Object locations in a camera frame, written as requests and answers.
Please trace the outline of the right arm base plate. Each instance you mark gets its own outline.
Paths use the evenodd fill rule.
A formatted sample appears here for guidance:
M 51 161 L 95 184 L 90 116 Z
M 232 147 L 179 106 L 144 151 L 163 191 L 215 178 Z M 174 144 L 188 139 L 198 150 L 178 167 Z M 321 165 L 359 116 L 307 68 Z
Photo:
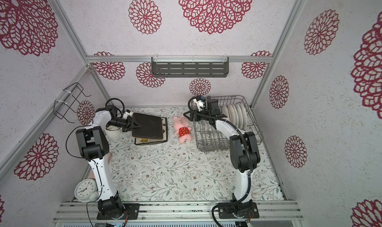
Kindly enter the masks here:
M 258 219 L 257 205 L 252 200 L 229 206 L 218 207 L 220 219 Z

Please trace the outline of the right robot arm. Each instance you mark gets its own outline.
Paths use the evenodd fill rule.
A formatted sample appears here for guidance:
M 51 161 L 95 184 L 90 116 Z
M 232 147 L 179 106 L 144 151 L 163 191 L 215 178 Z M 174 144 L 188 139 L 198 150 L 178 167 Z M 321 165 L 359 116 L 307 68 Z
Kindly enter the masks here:
M 245 201 L 251 190 L 251 176 L 260 162 L 256 136 L 245 132 L 221 114 L 217 99 L 194 96 L 188 101 L 189 111 L 184 116 L 190 121 L 206 120 L 229 141 L 231 164 L 236 169 L 236 187 L 232 204 Z

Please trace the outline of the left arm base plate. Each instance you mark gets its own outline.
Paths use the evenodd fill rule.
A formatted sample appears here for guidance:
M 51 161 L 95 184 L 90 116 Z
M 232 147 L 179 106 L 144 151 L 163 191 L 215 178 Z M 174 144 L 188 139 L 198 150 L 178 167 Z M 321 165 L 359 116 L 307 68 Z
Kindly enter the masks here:
M 99 212 L 97 220 L 137 220 L 140 204 L 124 203 L 123 208 L 115 211 Z

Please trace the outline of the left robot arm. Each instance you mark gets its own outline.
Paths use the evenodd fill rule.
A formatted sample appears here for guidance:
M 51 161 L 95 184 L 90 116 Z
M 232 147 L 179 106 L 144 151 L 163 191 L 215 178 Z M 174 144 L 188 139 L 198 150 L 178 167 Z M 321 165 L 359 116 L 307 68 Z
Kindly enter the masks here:
M 118 108 L 106 105 L 95 112 L 95 116 L 88 125 L 76 131 L 76 139 L 81 158 L 95 171 L 95 181 L 98 186 L 97 207 L 104 216 L 123 213 L 124 205 L 116 190 L 107 163 L 109 144 L 104 129 L 112 125 L 123 131 L 139 128 L 135 123 L 130 110 L 121 111 L 118 117 Z

